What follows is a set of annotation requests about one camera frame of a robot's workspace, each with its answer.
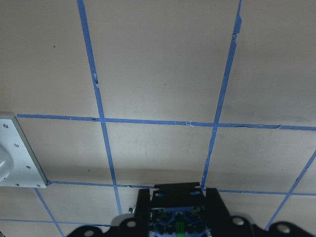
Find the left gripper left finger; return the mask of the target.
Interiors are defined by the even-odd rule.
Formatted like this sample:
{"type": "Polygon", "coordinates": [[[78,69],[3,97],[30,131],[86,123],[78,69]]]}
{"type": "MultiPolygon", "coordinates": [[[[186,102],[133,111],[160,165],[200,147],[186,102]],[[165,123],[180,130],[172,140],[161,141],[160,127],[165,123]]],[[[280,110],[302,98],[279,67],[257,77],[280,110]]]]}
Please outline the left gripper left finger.
{"type": "Polygon", "coordinates": [[[150,190],[138,191],[136,208],[132,216],[119,225],[119,237],[148,237],[150,234],[150,190]]]}

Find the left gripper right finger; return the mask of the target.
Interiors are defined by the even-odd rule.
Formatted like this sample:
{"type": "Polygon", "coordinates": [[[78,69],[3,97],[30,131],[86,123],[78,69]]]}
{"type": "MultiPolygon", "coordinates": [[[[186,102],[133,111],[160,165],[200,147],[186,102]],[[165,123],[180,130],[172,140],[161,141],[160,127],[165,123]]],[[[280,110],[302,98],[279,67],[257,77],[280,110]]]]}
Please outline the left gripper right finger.
{"type": "Polygon", "coordinates": [[[231,215],[216,188],[206,189],[206,222],[213,237],[253,237],[254,230],[243,216],[231,215]]]}

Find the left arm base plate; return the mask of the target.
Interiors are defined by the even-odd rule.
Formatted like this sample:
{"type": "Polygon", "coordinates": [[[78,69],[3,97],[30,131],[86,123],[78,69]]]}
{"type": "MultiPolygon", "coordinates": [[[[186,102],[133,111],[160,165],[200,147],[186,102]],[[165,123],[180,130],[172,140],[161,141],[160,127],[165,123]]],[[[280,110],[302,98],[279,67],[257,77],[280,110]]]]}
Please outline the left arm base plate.
{"type": "Polygon", "coordinates": [[[47,188],[46,176],[14,114],[0,113],[0,185],[47,188]]]}

